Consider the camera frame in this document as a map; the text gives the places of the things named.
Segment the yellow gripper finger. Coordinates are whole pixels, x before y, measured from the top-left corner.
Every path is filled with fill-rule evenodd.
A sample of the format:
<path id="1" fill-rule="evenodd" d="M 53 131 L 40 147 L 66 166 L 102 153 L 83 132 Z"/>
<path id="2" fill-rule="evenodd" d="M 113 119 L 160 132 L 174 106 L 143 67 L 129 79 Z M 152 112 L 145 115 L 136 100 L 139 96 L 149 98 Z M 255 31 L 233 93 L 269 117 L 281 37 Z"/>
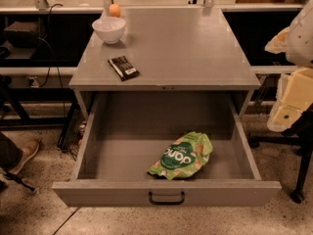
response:
<path id="1" fill-rule="evenodd" d="M 270 112 L 267 127 L 275 132 L 290 128 L 313 104 L 313 70 L 303 68 L 282 74 L 276 102 Z"/>
<path id="2" fill-rule="evenodd" d="M 285 53 L 287 50 L 287 37 L 290 28 L 286 27 L 278 32 L 265 46 L 265 51 L 273 54 Z"/>

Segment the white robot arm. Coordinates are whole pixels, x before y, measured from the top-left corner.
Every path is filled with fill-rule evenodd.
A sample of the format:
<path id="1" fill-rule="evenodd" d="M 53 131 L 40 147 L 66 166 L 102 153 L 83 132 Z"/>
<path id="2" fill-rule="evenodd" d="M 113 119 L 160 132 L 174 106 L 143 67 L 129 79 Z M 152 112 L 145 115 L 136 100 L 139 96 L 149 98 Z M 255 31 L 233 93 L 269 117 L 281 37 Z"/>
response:
<path id="1" fill-rule="evenodd" d="M 281 75 L 276 102 L 267 121 L 270 130 L 282 132 L 291 128 L 313 104 L 313 0 L 266 44 L 265 50 L 285 53 L 286 59 L 298 66 L 290 75 Z"/>

